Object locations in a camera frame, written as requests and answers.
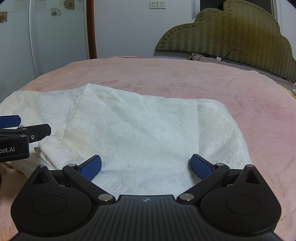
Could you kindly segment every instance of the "headboard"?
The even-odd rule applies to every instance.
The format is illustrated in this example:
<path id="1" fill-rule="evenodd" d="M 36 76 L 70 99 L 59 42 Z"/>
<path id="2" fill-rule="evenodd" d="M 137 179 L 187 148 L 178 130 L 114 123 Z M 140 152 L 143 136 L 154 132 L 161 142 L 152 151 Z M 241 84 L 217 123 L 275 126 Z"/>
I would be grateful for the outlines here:
<path id="1" fill-rule="evenodd" d="M 296 60 L 287 38 L 281 35 L 276 19 L 263 8 L 244 1 L 226 0 L 223 11 L 202 10 L 193 23 L 167 31 L 156 51 L 208 53 L 243 62 L 296 81 Z"/>

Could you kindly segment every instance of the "flower decal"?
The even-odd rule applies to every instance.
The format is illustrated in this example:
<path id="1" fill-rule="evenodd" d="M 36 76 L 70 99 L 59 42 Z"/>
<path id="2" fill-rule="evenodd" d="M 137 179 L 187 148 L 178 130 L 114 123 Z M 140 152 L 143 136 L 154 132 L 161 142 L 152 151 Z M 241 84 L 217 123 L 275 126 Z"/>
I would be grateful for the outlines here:
<path id="1" fill-rule="evenodd" d="M 66 0 L 64 1 L 65 8 L 67 9 L 75 9 L 75 0 Z"/>
<path id="2" fill-rule="evenodd" d="M 7 12 L 0 12 L 0 23 L 7 22 Z"/>
<path id="3" fill-rule="evenodd" d="M 50 11 L 51 16 L 58 16 L 58 15 L 61 16 L 61 13 L 62 12 L 59 9 L 55 8 L 55 7 L 52 8 L 51 11 Z"/>

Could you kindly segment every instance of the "wall socket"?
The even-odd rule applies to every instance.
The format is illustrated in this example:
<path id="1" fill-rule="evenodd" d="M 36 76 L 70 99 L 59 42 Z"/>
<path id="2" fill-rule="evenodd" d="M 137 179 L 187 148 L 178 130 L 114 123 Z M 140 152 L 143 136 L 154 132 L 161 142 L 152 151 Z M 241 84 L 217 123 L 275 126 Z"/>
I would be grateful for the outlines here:
<path id="1" fill-rule="evenodd" d="M 165 1 L 149 2 L 149 9 L 166 8 Z"/>
<path id="2" fill-rule="evenodd" d="M 157 8 L 165 8 L 165 1 L 157 2 Z"/>
<path id="3" fill-rule="evenodd" d="M 149 2 L 149 9 L 157 8 L 157 2 Z"/>

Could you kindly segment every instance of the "white lace cloth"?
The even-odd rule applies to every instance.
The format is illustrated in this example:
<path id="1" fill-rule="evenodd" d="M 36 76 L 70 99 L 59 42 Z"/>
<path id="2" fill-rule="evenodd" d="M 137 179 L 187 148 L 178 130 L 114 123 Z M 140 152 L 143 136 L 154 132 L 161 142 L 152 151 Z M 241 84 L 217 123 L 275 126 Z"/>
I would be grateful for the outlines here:
<path id="1" fill-rule="evenodd" d="M 42 160 L 60 169 L 98 154 L 102 170 L 93 183 L 116 198 L 177 197 L 199 180 L 189 167 L 194 153 L 234 169 L 251 163 L 236 122 L 216 100 L 166 99 L 87 84 L 17 91 L 0 104 L 0 115 L 16 114 L 24 126 L 48 123 L 55 136 L 39 142 L 39 156 L 33 143 L 31 157 L 11 165 L 28 176 Z"/>

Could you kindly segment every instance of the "bed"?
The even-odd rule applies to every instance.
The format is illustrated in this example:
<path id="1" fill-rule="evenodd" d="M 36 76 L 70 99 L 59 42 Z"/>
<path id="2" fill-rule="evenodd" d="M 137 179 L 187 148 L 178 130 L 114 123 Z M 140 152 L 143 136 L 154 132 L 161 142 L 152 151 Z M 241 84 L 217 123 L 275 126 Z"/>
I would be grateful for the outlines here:
<path id="1" fill-rule="evenodd" d="M 255 71 L 215 63 L 112 57 L 70 63 L 20 90 L 67 90 L 87 83 L 225 104 L 244 135 L 253 164 L 281 204 L 275 233 L 285 241 L 296 240 L 296 100 L 282 86 Z M 26 177 L 5 164 L 0 164 L 0 175 L 0 240 L 4 241 L 17 233 L 10 206 Z"/>

